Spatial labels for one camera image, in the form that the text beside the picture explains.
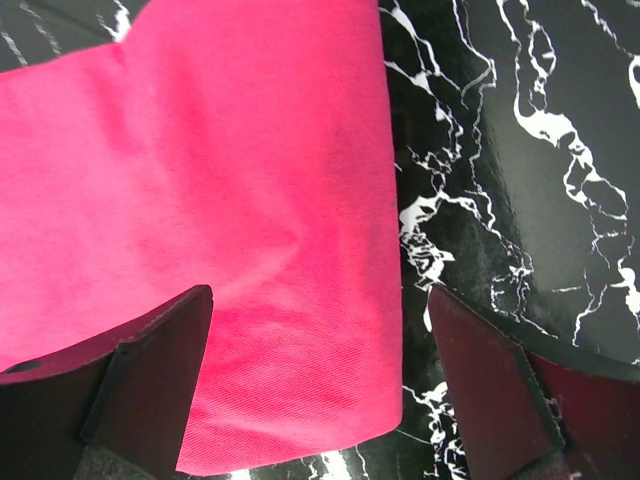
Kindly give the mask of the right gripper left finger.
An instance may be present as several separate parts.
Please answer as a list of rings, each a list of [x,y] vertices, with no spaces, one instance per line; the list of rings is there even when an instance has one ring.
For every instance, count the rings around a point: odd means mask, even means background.
[[[170,479],[213,310],[195,286],[1,373],[4,479]]]

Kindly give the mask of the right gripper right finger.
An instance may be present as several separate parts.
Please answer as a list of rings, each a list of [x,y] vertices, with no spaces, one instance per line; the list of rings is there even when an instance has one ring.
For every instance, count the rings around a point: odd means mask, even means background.
[[[428,312],[473,479],[636,479],[639,368],[443,287]]]

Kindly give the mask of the pink trousers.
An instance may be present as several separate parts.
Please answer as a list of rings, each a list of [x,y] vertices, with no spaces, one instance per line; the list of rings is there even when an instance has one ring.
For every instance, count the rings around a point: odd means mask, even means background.
[[[394,153],[373,1],[153,1],[1,77],[1,364],[195,285],[178,467],[341,450],[402,418]]]

